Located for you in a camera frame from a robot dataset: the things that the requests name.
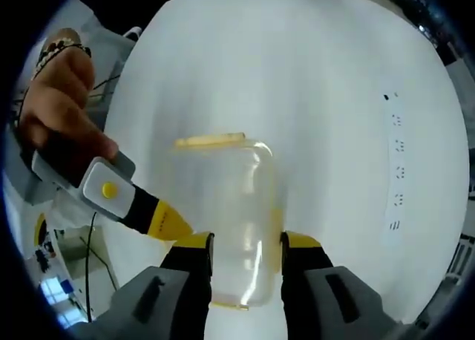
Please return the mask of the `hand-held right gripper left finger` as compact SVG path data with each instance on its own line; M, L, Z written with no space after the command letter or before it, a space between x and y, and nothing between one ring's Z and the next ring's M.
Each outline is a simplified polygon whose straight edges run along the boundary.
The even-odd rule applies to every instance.
M203 339L211 302L214 234L173 244L159 267L121 287L92 323L93 339Z

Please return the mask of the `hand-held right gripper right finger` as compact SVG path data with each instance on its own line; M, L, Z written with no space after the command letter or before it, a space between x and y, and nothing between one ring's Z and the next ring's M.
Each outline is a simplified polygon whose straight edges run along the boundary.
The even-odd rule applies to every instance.
M281 299L289 339L406 339L410 327L383 310L381 296L346 267L333 266L322 245L281 233Z

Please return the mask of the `person's left hand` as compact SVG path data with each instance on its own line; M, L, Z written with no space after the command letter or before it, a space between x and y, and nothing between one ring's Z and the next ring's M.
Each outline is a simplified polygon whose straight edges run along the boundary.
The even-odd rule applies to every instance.
M61 141L109 160L118 145L97 128L84 107L94 84L94 67L86 52L66 48L33 78L19 116L22 139L38 150Z

